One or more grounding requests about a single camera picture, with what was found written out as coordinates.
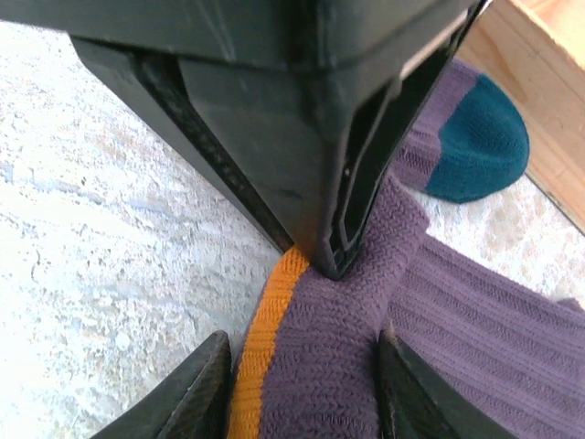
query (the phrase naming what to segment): black plastic object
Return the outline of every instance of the black plastic object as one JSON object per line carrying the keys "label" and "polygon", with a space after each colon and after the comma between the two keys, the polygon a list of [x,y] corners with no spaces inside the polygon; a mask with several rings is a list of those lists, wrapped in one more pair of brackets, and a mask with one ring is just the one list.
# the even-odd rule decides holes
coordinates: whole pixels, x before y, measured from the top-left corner
{"label": "black plastic object", "polygon": [[282,251],[354,260],[392,155],[485,1],[0,0],[84,64]]}
{"label": "black plastic object", "polygon": [[377,379],[385,439],[515,439],[388,330],[379,338]]}
{"label": "black plastic object", "polygon": [[231,354],[211,334],[153,391],[93,439],[220,439],[229,402]]}

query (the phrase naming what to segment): teal sock toe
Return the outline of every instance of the teal sock toe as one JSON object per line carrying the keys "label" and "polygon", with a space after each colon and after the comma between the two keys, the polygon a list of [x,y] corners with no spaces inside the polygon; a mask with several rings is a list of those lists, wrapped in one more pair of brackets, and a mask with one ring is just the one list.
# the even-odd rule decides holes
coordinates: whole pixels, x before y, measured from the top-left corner
{"label": "teal sock toe", "polygon": [[441,159],[425,192],[465,203],[516,182],[527,168],[529,141],[516,107],[480,75],[439,131]]}

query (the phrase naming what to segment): white speckled floor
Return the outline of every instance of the white speckled floor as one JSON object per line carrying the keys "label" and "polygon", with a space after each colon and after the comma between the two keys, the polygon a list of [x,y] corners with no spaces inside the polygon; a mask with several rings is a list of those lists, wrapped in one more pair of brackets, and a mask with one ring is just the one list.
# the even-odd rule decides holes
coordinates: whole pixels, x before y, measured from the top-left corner
{"label": "white speckled floor", "polygon": [[[87,437],[215,328],[238,341],[278,259],[77,60],[0,22],[0,437]],[[523,178],[431,233],[554,298],[585,238]]]}

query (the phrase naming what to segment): knit sock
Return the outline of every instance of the knit sock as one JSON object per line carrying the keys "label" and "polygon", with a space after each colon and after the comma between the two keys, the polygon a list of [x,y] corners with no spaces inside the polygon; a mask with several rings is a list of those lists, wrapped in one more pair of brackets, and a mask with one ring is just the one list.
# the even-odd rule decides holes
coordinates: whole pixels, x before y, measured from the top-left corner
{"label": "knit sock", "polygon": [[398,335],[518,437],[585,436],[585,317],[425,234],[390,176],[340,282],[295,248],[274,269],[244,343],[229,437],[380,437],[375,349]]}
{"label": "knit sock", "polygon": [[454,60],[392,167],[407,186],[464,203],[516,182],[528,154],[527,130],[514,104],[487,76]]}

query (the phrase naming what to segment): wooden board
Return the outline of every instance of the wooden board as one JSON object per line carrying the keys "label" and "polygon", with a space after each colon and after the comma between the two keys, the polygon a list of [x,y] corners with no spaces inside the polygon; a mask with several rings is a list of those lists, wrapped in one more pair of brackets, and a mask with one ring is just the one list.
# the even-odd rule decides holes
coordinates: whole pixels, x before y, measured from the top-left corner
{"label": "wooden board", "polygon": [[528,176],[585,232],[585,0],[495,0],[459,58],[514,101]]}

